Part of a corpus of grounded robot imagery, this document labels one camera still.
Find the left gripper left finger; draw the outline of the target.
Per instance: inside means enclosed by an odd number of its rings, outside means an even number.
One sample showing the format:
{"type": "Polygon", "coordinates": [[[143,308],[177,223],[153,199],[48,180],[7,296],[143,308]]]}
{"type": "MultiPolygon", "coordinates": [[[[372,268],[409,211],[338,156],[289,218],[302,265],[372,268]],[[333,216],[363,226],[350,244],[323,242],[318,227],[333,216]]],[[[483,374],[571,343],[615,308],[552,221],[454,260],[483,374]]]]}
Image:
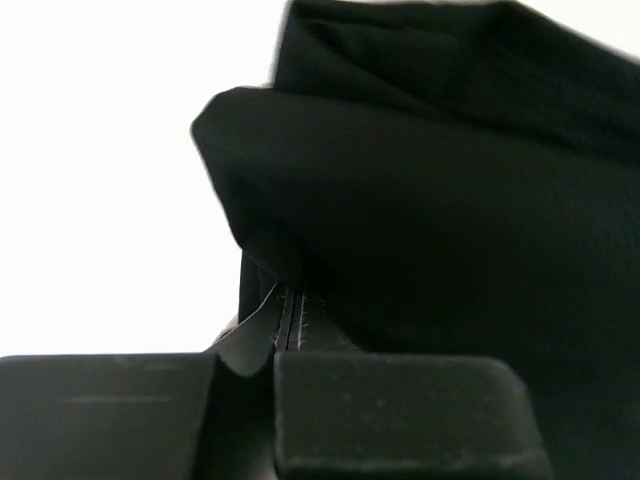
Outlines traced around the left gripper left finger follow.
{"type": "Polygon", "coordinates": [[[273,353],[291,316],[275,286],[201,353],[1,362],[5,479],[272,479],[273,353]]]}

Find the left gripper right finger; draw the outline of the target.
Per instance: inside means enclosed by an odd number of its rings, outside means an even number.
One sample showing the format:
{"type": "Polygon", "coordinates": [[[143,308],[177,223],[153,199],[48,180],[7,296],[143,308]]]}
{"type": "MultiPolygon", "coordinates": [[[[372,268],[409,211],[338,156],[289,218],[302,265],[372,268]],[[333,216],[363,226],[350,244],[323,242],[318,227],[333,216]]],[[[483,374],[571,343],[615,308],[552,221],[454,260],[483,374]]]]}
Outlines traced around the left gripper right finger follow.
{"type": "Polygon", "coordinates": [[[550,479],[524,383],[469,356],[359,350],[303,293],[274,357],[282,479],[550,479]]]}

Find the black t shirt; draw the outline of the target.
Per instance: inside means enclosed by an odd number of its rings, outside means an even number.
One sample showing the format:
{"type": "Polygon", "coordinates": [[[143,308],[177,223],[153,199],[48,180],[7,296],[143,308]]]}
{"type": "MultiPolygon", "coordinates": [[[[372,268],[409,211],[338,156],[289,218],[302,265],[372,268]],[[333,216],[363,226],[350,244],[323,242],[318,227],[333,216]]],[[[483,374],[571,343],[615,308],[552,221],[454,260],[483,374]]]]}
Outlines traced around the black t shirt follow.
{"type": "Polygon", "coordinates": [[[516,369],[561,479],[639,475],[639,65],[514,1],[295,1],[272,84],[194,120],[241,311],[516,369]]]}

